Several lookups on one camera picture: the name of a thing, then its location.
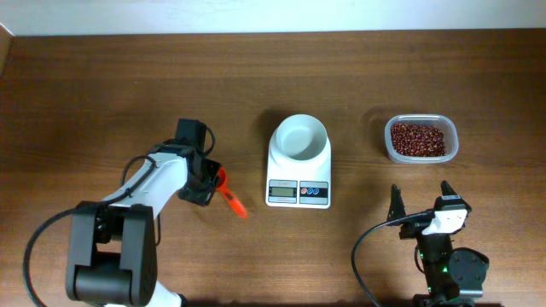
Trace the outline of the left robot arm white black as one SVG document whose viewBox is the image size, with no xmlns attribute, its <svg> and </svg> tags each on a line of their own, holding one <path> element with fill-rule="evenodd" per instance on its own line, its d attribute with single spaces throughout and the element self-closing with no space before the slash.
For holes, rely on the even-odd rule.
<svg viewBox="0 0 546 307">
<path fill-rule="evenodd" d="M 158 281 L 154 221 L 173 195 L 208 206 L 220 164 L 208 159 L 211 130 L 179 119 L 175 136 L 145 155 L 141 169 L 103 200 L 73 213 L 65 288 L 94 306 L 184 306 L 186 298 Z"/>
</svg>

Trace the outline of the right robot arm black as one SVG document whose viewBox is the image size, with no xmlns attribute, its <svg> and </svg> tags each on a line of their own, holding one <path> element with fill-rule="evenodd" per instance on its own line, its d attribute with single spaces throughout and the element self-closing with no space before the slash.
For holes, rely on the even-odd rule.
<svg viewBox="0 0 546 307">
<path fill-rule="evenodd" d="M 452 236 L 464 229 L 472 207 L 446 181 L 440 188 L 433 208 L 408 215 L 401 190 L 393 185 L 386 220 L 399 226 L 402 240 L 416 240 L 414 260 L 422 265 L 428 293 L 416 294 L 413 306 L 474 306 L 484 295 L 490 260 L 473 249 L 452 246 Z"/>
</svg>

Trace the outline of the orange measuring scoop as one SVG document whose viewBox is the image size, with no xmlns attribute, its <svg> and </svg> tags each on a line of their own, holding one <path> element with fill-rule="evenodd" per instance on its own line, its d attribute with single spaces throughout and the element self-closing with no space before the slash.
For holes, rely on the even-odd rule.
<svg viewBox="0 0 546 307">
<path fill-rule="evenodd" d="M 247 209 L 229 189 L 228 181 L 229 179 L 227 176 L 227 172 L 223 167 L 221 167 L 218 170 L 218 185 L 216 187 L 216 191 L 224 197 L 226 203 L 238 217 L 247 218 Z"/>
</svg>

